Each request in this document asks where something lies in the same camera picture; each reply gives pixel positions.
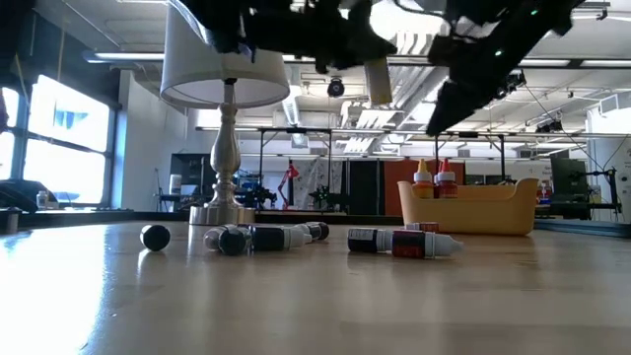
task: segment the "yellow container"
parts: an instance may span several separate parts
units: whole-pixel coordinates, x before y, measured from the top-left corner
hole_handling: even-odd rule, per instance
[[[441,233],[523,236],[534,227],[536,178],[514,186],[459,186],[456,199],[421,199],[398,183],[404,224],[437,222]]]

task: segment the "black ball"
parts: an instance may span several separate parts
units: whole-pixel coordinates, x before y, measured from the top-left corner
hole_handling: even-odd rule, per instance
[[[171,233],[165,226],[145,226],[140,232],[140,242],[151,251],[164,249],[171,240]]]

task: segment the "bright window light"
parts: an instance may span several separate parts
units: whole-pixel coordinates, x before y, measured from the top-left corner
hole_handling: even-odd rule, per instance
[[[11,176],[11,166],[13,162],[13,146],[15,137],[12,133],[0,134],[0,179]]]
[[[101,203],[105,157],[30,139],[24,179],[40,181],[59,202]]]
[[[9,114],[9,127],[15,127],[18,121],[18,105],[20,104],[20,96],[16,91],[11,89],[2,89],[2,95],[4,96],[4,104],[7,107],[7,113]]]
[[[109,107],[45,76],[33,86],[29,131],[104,152]]]

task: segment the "lamp base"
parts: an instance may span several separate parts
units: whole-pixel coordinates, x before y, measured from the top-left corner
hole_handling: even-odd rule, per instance
[[[190,207],[188,224],[193,226],[222,226],[254,223],[254,209],[242,207]]]

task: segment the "security camera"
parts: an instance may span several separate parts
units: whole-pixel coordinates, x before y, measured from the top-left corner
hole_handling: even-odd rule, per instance
[[[332,78],[331,83],[328,84],[328,90],[326,91],[331,98],[339,98],[344,95],[344,84],[342,78]]]

